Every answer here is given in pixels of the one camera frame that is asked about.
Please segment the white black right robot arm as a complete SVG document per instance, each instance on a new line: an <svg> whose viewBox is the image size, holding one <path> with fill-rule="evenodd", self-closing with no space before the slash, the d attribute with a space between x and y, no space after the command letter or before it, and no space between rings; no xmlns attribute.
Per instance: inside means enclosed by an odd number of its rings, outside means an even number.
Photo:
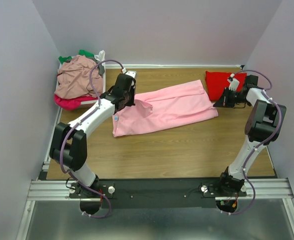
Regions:
<svg viewBox="0 0 294 240"><path fill-rule="evenodd" d="M244 103L251 106L252 111L245 125L244 144L213 187L223 196L241 191L257 156L278 138L287 111L284 105L277 104L267 95L266 89L258 86L256 75L246 76L240 91L237 91L240 82L235 73L230 74L228 82L229 86L224 89L214 107L233 108L236 104Z"/></svg>

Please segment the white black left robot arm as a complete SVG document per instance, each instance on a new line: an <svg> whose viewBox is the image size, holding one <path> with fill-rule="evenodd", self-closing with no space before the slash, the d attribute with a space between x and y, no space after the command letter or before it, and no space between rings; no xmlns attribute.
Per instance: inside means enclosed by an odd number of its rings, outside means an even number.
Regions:
<svg viewBox="0 0 294 240"><path fill-rule="evenodd" d="M106 119L134 105L136 75L136 71L119 74L115 85L83 115L55 126L49 156L81 184L80 191L88 198L99 191L99 178L86 163L87 139Z"/></svg>

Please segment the light pink t shirt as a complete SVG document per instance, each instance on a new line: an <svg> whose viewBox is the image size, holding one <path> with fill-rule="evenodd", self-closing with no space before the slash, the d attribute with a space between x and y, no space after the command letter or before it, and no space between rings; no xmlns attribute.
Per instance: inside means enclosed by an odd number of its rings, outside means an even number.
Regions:
<svg viewBox="0 0 294 240"><path fill-rule="evenodd" d="M218 111L195 80L135 95L133 106L113 116L113 136L141 135L213 119Z"/></svg>

